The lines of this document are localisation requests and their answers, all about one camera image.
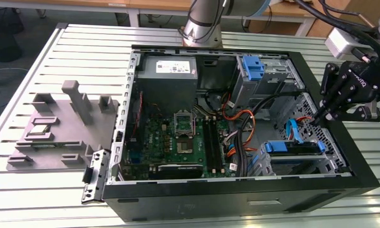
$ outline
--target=wire bundle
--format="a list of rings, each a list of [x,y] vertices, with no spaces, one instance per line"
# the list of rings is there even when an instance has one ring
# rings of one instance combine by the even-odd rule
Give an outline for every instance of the wire bundle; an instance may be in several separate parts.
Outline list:
[[[359,30],[356,27],[352,27],[349,24],[344,22],[340,22],[331,16],[324,15],[320,11],[317,11],[315,8],[312,8],[303,0],[295,0],[295,2],[321,21],[332,25],[333,27],[339,28],[344,32],[349,33],[353,37],[356,37],[364,44],[369,45],[375,52],[377,53],[377,57],[375,58],[375,64],[380,66],[380,44],[379,42],[361,30]],[[324,0],[320,1],[323,6],[327,7],[328,10],[337,11],[337,13],[348,14],[351,12],[335,9],[329,7]]]
[[[283,92],[283,93],[277,93],[273,94],[271,96],[268,96],[265,99],[263,99],[257,105],[253,107],[252,109],[252,115],[255,116],[256,113],[260,111],[260,109],[264,108],[264,106],[276,98],[281,97],[281,96],[299,96],[301,94],[300,91],[293,91],[293,92]],[[237,171],[236,171],[236,176],[237,177],[244,177],[247,176],[247,153],[245,150],[247,148],[244,148],[245,144],[243,143],[241,140],[241,132],[243,129],[247,126],[247,123],[249,121],[249,118],[243,120],[241,126],[240,126],[240,130],[237,130],[237,134],[235,136],[235,153],[239,155],[237,159],[239,159],[239,166],[237,166]]]

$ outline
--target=blue latch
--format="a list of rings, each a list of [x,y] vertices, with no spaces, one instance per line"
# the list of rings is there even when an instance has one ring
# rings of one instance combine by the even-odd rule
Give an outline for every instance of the blue latch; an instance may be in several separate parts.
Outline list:
[[[272,152],[272,147],[271,147],[271,145],[269,145],[268,143],[265,143],[265,151],[267,151],[268,153]]]
[[[251,81],[260,81],[265,74],[265,65],[260,62],[257,56],[243,56],[243,66],[248,72]]]
[[[319,147],[319,150],[321,151],[321,153],[325,152],[327,147],[321,141],[317,141],[317,147]]]
[[[287,152],[287,146],[283,141],[269,141],[271,151],[267,152]]]

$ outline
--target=motherboard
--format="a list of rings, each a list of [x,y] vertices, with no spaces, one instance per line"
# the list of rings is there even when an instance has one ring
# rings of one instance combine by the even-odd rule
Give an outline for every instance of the motherboard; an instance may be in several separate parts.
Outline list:
[[[153,174],[161,168],[173,169],[172,175],[177,175],[177,178],[192,175],[192,172],[181,172],[180,169],[195,170],[193,175],[200,178],[235,176],[225,163],[221,146],[228,134],[227,121],[187,114],[147,120],[143,149],[129,150],[131,164],[123,169],[124,180],[160,179]]]

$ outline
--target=desk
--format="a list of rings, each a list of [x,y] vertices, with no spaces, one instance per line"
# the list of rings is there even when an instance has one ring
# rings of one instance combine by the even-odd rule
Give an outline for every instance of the desk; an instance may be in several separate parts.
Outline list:
[[[140,26],[140,14],[187,16],[192,0],[0,0],[0,7],[76,10],[127,13],[132,27]],[[268,9],[261,16],[224,16],[229,19],[268,20]],[[272,21],[300,23],[296,36],[304,37],[313,25],[315,17],[289,2],[272,6]]]
[[[14,141],[21,138],[33,112],[33,93],[58,93],[64,80],[78,80],[89,99],[98,94],[121,100],[131,45],[181,44],[173,29],[69,25],[57,28],[0,117],[0,227],[120,226],[121,219],[105,204],[81,205],[82,171],[9,172],[5,170]],[[324,65],[339,62],[321,38],[223,33],[224,48],[301,52],[321,79]],[[68,99],[53,95],[54,99]],[[345,122],[361,154],[380,181],[380,123]],[[347,197],[309,212],[255,217],[153,221],[136,227],[380,228],[380,188]]]

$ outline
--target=green circuit board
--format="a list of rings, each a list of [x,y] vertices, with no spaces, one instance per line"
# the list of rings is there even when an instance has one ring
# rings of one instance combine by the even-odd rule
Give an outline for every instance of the green circuit board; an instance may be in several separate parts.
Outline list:
[[[204,149],[203,119],[195,119],[195,135],[189,137],[175,136],[173,118],[148,119],[144,130],[144,145],[140,152],[129,152],[136,163],[132,164],[131,176],[135,180],[147,180],[149,165],[152,164],[199,164],[204,167],[203,178],[232,177],[235,174],[221,157],[224,173],[207,171]],[[223,141],[223,132],[228,129],[227,121],[217,121],[219,140]]]

